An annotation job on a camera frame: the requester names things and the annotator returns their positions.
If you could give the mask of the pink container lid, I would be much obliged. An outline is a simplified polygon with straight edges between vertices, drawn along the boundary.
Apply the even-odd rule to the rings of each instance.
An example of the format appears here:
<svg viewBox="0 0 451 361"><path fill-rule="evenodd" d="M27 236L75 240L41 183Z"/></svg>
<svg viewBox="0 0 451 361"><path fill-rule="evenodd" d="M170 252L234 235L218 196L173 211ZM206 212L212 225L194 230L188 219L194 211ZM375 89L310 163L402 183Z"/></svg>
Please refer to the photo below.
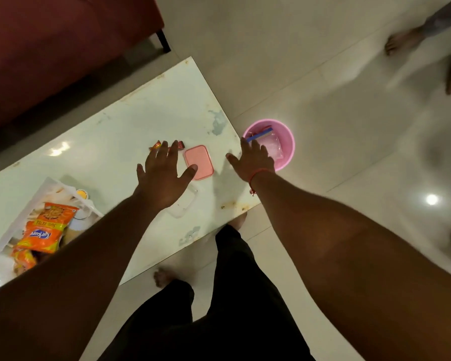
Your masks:
<svg viewBox="0 0 451 361"><path fill-rule="evenodd" d="M189 148L184 151L183 156L187 166L195 164L198 167L192 179L193 181L200 181L214 174L210 154L205 145L197 145Z"/></svg>

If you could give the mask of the pink plastic bucket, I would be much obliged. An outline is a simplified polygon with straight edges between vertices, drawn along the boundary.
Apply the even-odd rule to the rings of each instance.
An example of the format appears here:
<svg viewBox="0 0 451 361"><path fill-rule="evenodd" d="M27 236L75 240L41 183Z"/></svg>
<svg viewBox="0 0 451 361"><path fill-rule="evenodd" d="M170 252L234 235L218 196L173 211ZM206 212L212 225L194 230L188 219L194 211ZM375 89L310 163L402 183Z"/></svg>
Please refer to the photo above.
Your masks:
<svg viewBox="0 0 451 361"><path fill-rule="evenodd" d="M257 131L263 127L271 126L279 136L280 143L282 145L282 149L284 152L284 157L277 161L274 160L275 163L275 171L280 171L285 168L291 161L294 152L295 152L295 139L291 130L281 121L274 119L262 119L254 122L250 125L245 132L243 133L243 137L246 138L248 132Z"/></svg>

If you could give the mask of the small orange snack packet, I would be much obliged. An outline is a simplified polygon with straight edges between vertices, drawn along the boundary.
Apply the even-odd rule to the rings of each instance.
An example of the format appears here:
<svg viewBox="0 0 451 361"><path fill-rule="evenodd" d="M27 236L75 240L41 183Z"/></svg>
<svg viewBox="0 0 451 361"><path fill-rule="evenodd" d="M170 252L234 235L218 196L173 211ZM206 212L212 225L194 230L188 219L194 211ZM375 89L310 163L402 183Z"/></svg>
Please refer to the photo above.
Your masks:
<svg viewBox="0 0 451 361"><path fill-rule="evenodd" d="M14 260L13 271L16 276L23 274L38 264L37 259L29 249L13 249L12 257Z"/></svg>

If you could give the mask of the person's left forearm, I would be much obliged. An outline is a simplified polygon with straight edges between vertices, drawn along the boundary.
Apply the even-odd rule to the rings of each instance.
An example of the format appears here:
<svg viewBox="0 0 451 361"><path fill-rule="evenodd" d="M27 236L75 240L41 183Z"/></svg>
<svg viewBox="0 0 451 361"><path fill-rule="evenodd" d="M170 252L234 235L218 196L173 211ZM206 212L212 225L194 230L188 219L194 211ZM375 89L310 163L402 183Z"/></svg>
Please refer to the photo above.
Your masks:
<svg viewBox="0 0 451 361"><path fill-rule="evenodd" d="M0 287L0 361L80 359L146 229L168 206L157 194L133 194Z"/></svg>

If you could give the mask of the person's left foot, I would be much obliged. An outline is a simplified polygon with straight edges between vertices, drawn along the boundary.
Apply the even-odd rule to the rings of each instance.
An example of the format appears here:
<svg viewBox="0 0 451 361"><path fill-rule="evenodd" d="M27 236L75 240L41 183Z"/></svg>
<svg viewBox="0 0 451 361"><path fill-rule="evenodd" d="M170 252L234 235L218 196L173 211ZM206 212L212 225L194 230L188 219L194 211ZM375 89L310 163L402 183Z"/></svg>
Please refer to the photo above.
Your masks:
<svg viewBox="0 0 451 361"><path fill-rule="evenodd" d="M178 274L169 267L160 267L153 274L155 285L159 289L165 288L175 280L181 280Z"/></svg>

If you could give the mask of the person's left hand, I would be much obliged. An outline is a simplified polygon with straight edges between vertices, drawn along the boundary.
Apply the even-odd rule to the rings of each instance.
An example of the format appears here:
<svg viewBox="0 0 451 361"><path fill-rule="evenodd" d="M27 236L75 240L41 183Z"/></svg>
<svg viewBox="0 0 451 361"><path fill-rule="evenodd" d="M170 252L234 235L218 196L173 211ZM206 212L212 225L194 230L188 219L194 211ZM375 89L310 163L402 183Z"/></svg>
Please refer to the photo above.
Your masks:
<svg viewBox="0 0 451 361"><path fill-rule="evenodd" d="M157 150L150 151L145 163L145 178L138 184L133 197L143 202L148 210L159 213L171 206L184 193L188 185L181 185L178 178L177 140L168 148L165 163L157 163Z"/></svg>

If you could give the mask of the black sofa leg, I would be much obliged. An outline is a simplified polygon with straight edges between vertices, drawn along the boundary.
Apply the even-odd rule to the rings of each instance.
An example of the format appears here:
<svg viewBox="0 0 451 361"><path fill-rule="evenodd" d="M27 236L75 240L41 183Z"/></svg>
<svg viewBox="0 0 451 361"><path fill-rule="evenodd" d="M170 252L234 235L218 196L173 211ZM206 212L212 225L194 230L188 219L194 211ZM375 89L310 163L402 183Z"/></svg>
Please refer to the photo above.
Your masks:
<svg viewBox="0 0 451 361"><path fill-rule="evenodd" d="M171 47L167 41L164 31L162 29L158 30L156 32L156 36L162 46L163 53L167 54L171 52Z"/></svg>

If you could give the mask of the clear zip bag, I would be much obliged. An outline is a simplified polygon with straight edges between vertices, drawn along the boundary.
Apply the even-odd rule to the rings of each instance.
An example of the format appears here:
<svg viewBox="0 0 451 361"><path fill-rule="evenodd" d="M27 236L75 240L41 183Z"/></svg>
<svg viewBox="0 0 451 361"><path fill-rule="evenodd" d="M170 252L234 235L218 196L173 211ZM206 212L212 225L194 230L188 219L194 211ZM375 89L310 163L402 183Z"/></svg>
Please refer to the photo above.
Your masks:
<svg viewBox="0 0 451 361"><path fill-rule="evenodd" d="M246 141L251 145L254 140L257 141L260 146L264 146L268 152L268 155L275 161L284 157L279 136L271 126L263 127L257 131L248 132L246 135Z"/></svg>

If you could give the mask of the person's right forearm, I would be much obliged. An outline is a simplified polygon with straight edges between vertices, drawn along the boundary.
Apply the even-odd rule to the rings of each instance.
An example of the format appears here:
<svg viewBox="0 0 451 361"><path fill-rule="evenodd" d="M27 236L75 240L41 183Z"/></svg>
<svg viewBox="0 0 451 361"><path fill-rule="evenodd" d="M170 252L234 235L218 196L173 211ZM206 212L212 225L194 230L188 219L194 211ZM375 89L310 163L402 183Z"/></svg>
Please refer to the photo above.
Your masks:
<svg viewBox="0 0 451 361"><path fill-rule="evenodd" d="M366 361L451 361L451 273L275 173L249 183L318 307Z"/></svg>

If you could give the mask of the red candy wrapper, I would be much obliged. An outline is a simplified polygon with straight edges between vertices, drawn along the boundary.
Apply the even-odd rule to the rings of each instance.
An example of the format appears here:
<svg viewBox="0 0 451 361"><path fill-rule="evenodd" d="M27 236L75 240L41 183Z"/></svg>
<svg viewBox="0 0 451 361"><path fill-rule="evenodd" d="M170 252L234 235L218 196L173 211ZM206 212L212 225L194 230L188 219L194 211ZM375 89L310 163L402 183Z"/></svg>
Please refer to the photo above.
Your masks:
<svg viewBox="0 0 451 361"><path fill-rule="evenodd" d="M151 147L149 147L149 151L157 150L157 149L159 149L161 146L162 146L162 141L157 140L157 142L156 142L154 145L152 145ZM182 151L182 150L185 149L185 145L184 145L184 143L183 143L181 140L178 140L178 141L177 141L177 148L178 148L178 151Z"/></svg>

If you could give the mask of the clear plastic container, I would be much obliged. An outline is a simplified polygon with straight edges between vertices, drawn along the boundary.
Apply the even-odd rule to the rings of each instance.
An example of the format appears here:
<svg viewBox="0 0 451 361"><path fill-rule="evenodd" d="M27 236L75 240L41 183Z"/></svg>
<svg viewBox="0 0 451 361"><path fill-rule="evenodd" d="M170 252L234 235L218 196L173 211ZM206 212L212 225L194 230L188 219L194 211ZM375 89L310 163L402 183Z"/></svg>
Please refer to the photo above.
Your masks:
<svg viewBox="0 0 451 361"><path fill-rule="evenodd" d="M198 190L192 184L189 184L178 200L165 209L165 211L173 218L182 218L193 205L197 195Z"/></svg>

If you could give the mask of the large clear plastic bag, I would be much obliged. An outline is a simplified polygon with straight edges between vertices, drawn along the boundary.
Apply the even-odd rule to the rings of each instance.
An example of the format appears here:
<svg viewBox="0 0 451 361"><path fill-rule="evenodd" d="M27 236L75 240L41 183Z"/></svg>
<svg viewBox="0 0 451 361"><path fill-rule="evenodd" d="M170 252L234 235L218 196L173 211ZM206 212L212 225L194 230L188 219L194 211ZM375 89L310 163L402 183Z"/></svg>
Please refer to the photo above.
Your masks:
<svg viewBox="0 0 451 361"><path fill-rule="evenodd" d="M18 243L23 237L26 223L37 218L39 212L44 208L45 202L76 206L72 203L72 197L75 196L76 190L60 181L47 178L0 238L0 253L3 253L6 247L13 248ZM94 224L103 217L103 214L97 210L95 205L93 210L96 215Z"/></svg>

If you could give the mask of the large orange snack packet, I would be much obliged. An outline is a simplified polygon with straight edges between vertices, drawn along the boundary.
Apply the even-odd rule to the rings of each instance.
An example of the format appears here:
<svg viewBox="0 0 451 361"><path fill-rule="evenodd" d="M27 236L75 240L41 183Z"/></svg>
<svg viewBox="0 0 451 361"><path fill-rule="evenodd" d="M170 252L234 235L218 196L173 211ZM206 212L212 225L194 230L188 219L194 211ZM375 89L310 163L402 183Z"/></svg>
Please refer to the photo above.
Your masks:
<svg viewBox="0 0 451 361"><path fill-rule="evenodd" d="M65 229L78 210L76 206L45 202L37 218L26 223L23 237L14 250L54 254L59 249Z"/></svg>

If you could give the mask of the person's black trousers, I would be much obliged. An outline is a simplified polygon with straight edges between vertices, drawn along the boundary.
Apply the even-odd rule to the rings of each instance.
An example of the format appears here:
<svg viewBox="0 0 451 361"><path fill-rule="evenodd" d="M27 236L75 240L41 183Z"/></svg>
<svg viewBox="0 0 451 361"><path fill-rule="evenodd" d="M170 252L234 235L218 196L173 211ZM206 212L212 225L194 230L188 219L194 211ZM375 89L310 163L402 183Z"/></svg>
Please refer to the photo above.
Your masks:
<svg viewBox="0 0 451 361"><path fill-rule="evenodd" d="M218 250L210 307L193 321L192 286L167 279L97 361L315 361L277 287L230 224Z"/></svg>

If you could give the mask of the person's right hand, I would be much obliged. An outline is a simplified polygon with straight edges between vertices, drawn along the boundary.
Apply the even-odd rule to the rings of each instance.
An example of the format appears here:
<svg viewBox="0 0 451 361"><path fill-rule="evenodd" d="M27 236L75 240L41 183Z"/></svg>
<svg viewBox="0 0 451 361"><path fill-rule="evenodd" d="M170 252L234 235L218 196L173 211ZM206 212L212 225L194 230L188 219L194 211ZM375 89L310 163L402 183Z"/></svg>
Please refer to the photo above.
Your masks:
<svg viewBox="0 0 451 361"><path fill-rule="evenodd" d="M275 173L275 163L264 146L261 146L261 154L254 155L251 145L245 138L241 138L241 169L234 170L244 182L250 183L255 175L261 172Z"/></svg>

